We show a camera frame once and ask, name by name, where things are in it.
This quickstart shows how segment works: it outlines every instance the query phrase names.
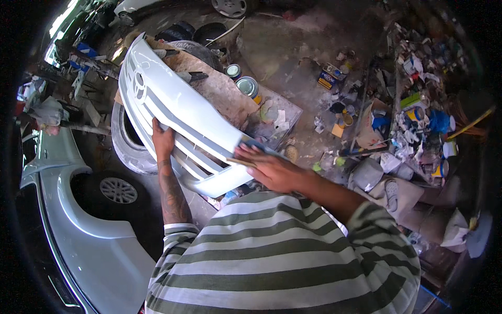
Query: workshop floor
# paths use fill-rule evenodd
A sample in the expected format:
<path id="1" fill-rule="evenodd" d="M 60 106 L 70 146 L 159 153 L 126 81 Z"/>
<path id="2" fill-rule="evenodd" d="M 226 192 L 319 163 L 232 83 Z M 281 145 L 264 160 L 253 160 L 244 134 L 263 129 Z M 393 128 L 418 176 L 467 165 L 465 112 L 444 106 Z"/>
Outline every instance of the workshop floor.
<path id="1" fill-rule="evenodd" d="M 295 146 L 300 156 L 297 164 L 302 167 L 311 168 L 321 159 L 324 152 L 336 152 L 341 148 L 341 140 L 330 132 L 335 117 L 328 109 L 333 101 L 331 93 L 317 83 L 320 73 L 318 64 L 332 62 L 342 48 L 348 47 L 355 51 L 359 59 L 348 79 L 362 80 L 362 70 L 376 51 L 385 22 L 385 17 L 380 15 L 380 18 L 377 18 L 378 13 L 367 9 L 372 4 L 374 3 L 371 0 L 357 3 L 343 0 L 337 1 L 336 4 L 323 2 L 294 22 L 260 14 L 254 14 L 244 21 L 241 57 L 235 62 L 242 66 L 245 74 L 255 77 L 260 84 L 303 109 L 300 120 L 289 135 L 289 138 L 296 140 Z M 145 31 L 154 36 L 179 20 L 191 23 L 196 29 L 210 22 L 222 22 L 228 27 L 237 22 L 220 16 L 209 2 L 197 2 L 193 6 L 183 4 L 146 17 L 133 28 L 113 26 L 98 50 L 100 54 L 106 54 L 109 59 L 119 64 L 126 54 L 122 41 L 130 31 Z M 94 105 L 100 112 L 111 113 L 117 81 L 108 79 L 102 85 L 105 88 L 103 99 L 95 101 Z M 326 127 L 321 134 L 314 131 L 316 116 L 321 117 Z M 85 143 L 90 151 L 94 150 L 93 145 L 98 145 L 96 139 L 82 140 L 81 143 Z M 111 139 L 104 139 L 101 144 L 105 149 L 112 149 Z M 107 154 L 107 169 L 128 171 L 113 151 Z M 99 156 L 89 154 L 87 158 L 88 163 L 99 166 L 99 163 L 89 159 L 97 160 Z M 336 183 L 344 184 L 348 180 L 349 170 L 348 167 L 331 167 L 320 174 Z M 153 200 L 152 217 L 161 226 L 157 177 L 141 176 L 130 171 L 129 173 L 141 181 L 150 192 Z M 186 191 L 186 195 L 196 221 L 201 227 L 204 226 L 215 210 L 199 195 L 190 191 Z M 153 235 L 149 234 L 145 241 L 149 242 L 153 238 Z M 150 250 L 147 249 L 153 258 L 160 254 L 155 248 L 159 241 L 162 241 L 161 235 L 154 241 L 156 244 L 152 245 Z"/>

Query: white car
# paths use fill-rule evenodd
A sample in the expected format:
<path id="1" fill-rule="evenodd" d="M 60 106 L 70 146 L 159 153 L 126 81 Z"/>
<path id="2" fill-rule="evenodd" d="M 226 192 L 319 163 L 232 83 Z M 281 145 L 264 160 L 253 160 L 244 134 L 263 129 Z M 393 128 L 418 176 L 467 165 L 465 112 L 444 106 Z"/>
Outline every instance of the white car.
<path id="1" fill-rule="evenodd" d="M 111 171 L 92 173 L 67 128 L 34 131 L 24 146 L 34 154 L 25 153 L 33 160 L 16 197 L 21 247 L 55 312 L 137 314 L 155 261 L 120 216 L 144 206 L 146 190 Z"/>
<path id="2" fill-rule="evenodd" d="M 170 1 L 166 0 L 123 0 L 119 1 L 114 12 L 120 18 L 121 24 L 133 26 L 140 17 L 156 12 L 169 4 Z"/>

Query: paint tin lid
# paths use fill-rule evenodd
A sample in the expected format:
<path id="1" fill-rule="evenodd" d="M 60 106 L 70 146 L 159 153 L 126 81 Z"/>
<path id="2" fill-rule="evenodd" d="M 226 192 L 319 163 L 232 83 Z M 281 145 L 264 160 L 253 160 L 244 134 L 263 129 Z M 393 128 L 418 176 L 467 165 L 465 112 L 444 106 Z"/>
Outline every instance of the paint tin lid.
<path id="1" fill-rule="evenodd" d="M 240 67 L 237 64 L 231 64 L 226 69 L 226 75 L 230 77 L 237 76 L 239 75 L 239 73 L 240 73 Z"/>
<path id="2" fill-rule="evenodd" d="M 243 76 L 235 82 L 240 91 L 248 96 L 253 96 L 258 92 L 258 82 L 252 77 Z"/>

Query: wheel rim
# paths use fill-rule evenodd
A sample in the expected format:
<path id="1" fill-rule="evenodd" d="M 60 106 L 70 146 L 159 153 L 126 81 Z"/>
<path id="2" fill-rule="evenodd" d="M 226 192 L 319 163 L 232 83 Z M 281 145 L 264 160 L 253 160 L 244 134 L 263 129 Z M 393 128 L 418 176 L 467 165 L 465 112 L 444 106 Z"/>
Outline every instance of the wheel rim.
<path id="1" fill-rule="evenodd" d="M 127 15 L 127 14 L 121 14 L 119 17 L 120 17 L 120 21 L 123 24 L 125 24 L 127 26 L 134 26 L 134 21 L 133 21 L 133 19 L 129 15 Z"/>
<path id="2" fill-rule="evenodd" d="M 105 178 L 99 184 L 101 193 L 116 203 L 130 204 L 138 199 L 138 192 L 128 182 L 119 178 Z"/>
<path id="3" fill-rule="evenodd" d="M 227 17 L 239 18 L 246 13 L 245 0 L 211 0 L 211 2 L 218 12 Z"/>

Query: tattoo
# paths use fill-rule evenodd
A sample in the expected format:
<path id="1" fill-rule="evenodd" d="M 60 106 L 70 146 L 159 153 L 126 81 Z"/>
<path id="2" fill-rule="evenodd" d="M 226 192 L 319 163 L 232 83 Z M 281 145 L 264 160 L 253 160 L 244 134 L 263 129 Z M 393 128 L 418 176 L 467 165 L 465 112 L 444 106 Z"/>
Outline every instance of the tattoo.
<path id="1" fill-rule="evenodd" d="M 158 167 L 164 224 L 191 223 L 192 212 L 174 175 L 171 160 L 160 161 Z"/>

